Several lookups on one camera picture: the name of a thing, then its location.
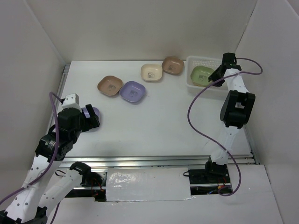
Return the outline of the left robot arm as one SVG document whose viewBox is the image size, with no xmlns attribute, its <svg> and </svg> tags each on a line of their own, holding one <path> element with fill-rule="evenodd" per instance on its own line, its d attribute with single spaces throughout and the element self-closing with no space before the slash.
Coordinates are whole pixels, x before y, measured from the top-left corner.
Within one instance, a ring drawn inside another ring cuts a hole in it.
<svg viewBox="0 0 299 224">
<path fill-rule="evenodd" d="M 0 212 L 2 224 L 45 224 L 49 214 L 77 185 L 87 186 L 99 175 L 82 162 L 73 163 L 66 174 L 49 190 L 51 177 L 73 148 L 82 132 L 100 126 L 99 114 L 92 105 L 65 108 L 36 148 L 33 164 L 14 200 Z"/>
</svg>

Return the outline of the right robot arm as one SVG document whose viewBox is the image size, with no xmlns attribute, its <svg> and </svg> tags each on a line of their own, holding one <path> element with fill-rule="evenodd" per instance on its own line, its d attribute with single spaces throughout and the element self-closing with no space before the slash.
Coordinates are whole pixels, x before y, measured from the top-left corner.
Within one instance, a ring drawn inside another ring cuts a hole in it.
<svg viewBox="0 0 299 224">
<path fill-rule="evenodd" d="M 255 102 L 255 94 L 249 93 L 243 82 L 240 65 L 234 53 L 225 53 L 222 57 L 221 65 L 210 75 L 208 80 L 215 82 L 215 87 L 220 87 L 226 83 L 228 87 L 228 95 L 220 112 L 220 120 L 223 122 L 223 128 L 219 135 L 218 149 L 216 149 L 209 157 L 205 164 L 204 179 L 207 182 L 215 182 L 220 175 L 224 175 L 227 169 L 228 157 L 231 151 L 235 136 L 239 130 L 247 124 L 253 105 Z"/>
</svg>

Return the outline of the green panda plate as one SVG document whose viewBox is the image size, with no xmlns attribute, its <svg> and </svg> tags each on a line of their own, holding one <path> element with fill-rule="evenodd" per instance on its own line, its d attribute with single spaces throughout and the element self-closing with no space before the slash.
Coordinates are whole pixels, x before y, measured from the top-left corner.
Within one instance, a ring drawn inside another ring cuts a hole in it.
<svg viewBox="0 0 299 224">
<path fill-rule="evenodd" d="M 190 78 L 195 86 L 206 87 L 212 82 L 209 80 L 209 77 L 213 72 L 214 70 L 212 68 L 206 66 L 196 66 L 192 70 Z"/>
</svg>

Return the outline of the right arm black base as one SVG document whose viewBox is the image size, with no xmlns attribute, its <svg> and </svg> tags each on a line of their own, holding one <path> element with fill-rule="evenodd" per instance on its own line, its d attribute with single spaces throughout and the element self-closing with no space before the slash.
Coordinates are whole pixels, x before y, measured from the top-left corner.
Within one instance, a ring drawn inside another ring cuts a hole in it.
<svg viewBox="0 0 299 224">
<path fill-rule="evenodd" d="M 218 190 L 225 195 L 232 193 L 227 165 L 224 168 L 222 174 L 215 173 L 207 162 L 202 169 L 185 171 L 183 176 L 189 179 L 191 195 L 215 195 L 219 193 Z"/>
</svg>

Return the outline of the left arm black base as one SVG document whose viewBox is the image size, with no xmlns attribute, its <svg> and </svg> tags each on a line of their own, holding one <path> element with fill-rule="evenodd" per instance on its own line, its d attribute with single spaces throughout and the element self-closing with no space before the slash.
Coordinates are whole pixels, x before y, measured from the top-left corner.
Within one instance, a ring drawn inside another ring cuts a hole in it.
<svg viewBox="0 0 299 224">
<path fill-rule="evenodd" d="M 69 170 L 78 171 L 81 178 L 79 185 L 67 194 L 67 198 L 93 197 L 100 202 L 106 201 L 106 172 L 93 172 L 90 166 L 79 161 L 73 163 Z"/>
</svg>

